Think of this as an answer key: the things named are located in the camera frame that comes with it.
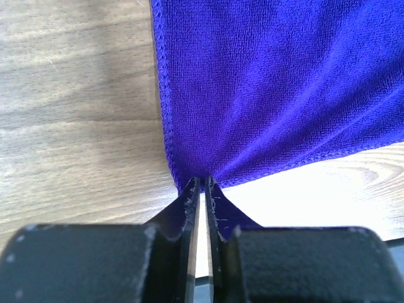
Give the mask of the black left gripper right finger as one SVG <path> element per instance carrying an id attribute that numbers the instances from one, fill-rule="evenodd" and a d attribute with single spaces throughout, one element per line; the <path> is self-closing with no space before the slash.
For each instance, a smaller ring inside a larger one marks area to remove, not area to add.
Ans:
<path id="1" fill-rule="evenodd" d="M 402 302 L 384 242 L 358 227 L 263 227 L 205 180 L 212 302 Z"/>

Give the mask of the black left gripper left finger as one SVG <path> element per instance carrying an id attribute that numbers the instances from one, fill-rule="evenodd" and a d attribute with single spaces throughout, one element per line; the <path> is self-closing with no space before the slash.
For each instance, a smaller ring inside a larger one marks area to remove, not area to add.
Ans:
<path id="1" fill-rule="evenodd" d="M 143 224 L 32 223 L 1 254 L 2 302 L 192 302 L 200 181 Z"/>

